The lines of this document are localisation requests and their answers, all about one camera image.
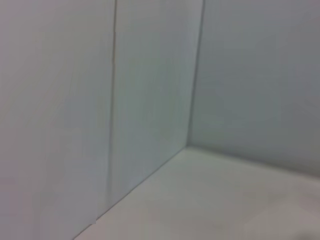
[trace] vertical line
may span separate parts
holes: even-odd
[[[110,122],[109,122],[109,146],[107,159],[107,189],[106,199],[107,207],[111,206],[112,193],[112,147],[113,147],[113,128],[114,128],[114,113],[115,113],[115,84],[116,84],[116,44],[117,44],[117,10],[118,0],[114,0],[113,9],[113,40],[112,40],[112,76],[111,76],[111,103],[110,103]]]
[[[187,146],[190,145],[191,135],[192,135],[193,115],[194,115],[194,108],[195,108],[196,85],[197,85],[197,78],[198,78],[200,49],[201,49],[201,42],[202,42],[202,35],[203,35],[205,6],[206,6],[206,0],[202,0],[201,19],[200,19],[200,25],[199,25],[198,42],[197,42],[197,50],[196,50],[195,66],[194,66],[193,87],[192,87],[192,92],[191,92],[191,103],[190,103],[190,111],[189,111],[190,115],[189,115],[188,133],[187,133],[187,139],[186,139],[186,145]]]

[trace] white wall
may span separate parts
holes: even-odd
[[[1,239],[71,240],[107,209],[112,20],[106,0],[1,1]]]
[[[186,145],[202,0],[119,0],[111,202]]]
[[[207,0],[190,144],[320,173],[320,6]]]

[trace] white floor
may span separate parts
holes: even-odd
[[[75,240],[320,239],[320,180],[187,148]]]

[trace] white surface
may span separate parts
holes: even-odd
[[[320,180],[184,149],[75,240],[294,240],[318,234]]]
[[[1,239],[71,240],[107,209],[112,20],[108,0],[0,1]]]
[[[186,145],[202,0],[119,0],[111,203]]]
[[[320,174],[320,5],[206,0],[192,145]]]

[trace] floor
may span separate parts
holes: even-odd
[[[320,240],[320,180],[186,148],[75,240]]]

